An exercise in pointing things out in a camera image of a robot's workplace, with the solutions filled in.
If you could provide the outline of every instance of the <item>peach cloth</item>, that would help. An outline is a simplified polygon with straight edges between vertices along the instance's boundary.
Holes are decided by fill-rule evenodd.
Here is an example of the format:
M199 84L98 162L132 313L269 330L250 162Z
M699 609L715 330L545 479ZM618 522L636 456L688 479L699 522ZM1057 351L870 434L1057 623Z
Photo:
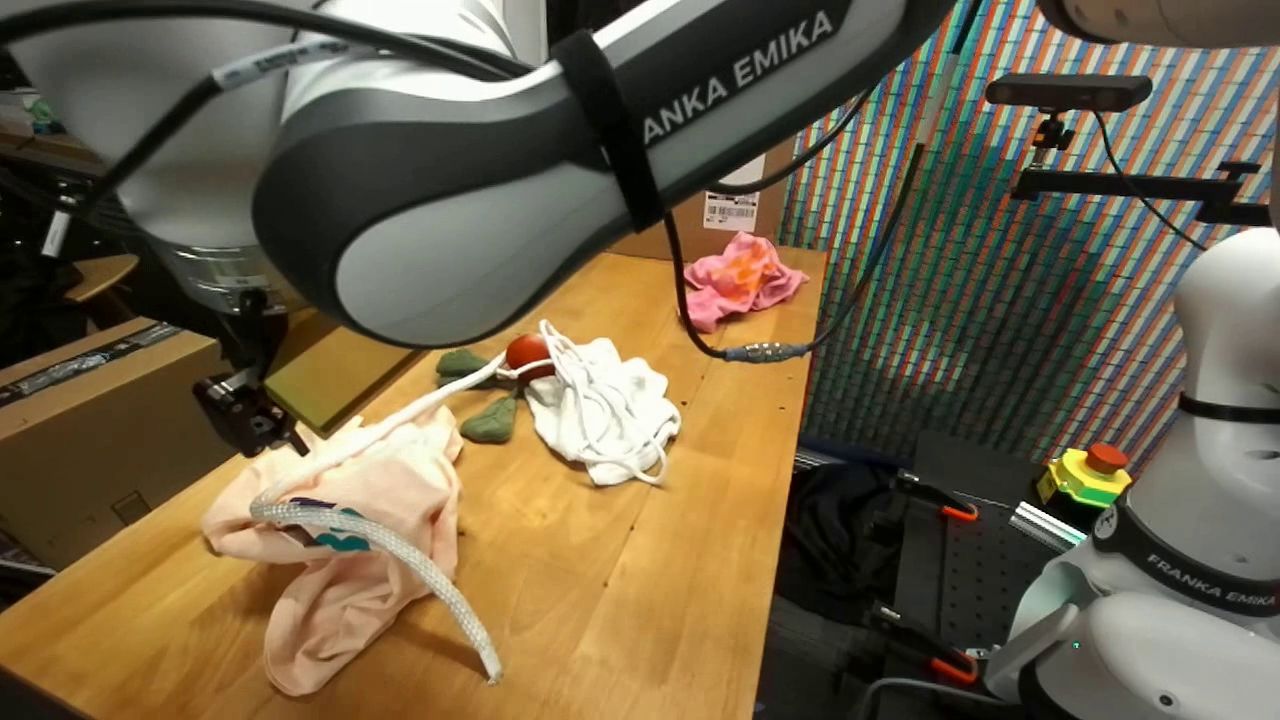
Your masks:
M684 269L694 326L710 330L723 314L776 306L803 286L803 270L790 269L774 238L733 236L719 255L699 255Z
M324 687L427 586L382 547L331 551L303 544L298 530L257 522L252 503L260 494L352 506L427 551L443 576L458 572L461 479L453 458L464 442L453 410L424 410L377 442L365 430L344 427L313 456L280 449L252 458L206 517L206 538L220 557L308 563L277 599L263 632L263 671L285 696Z

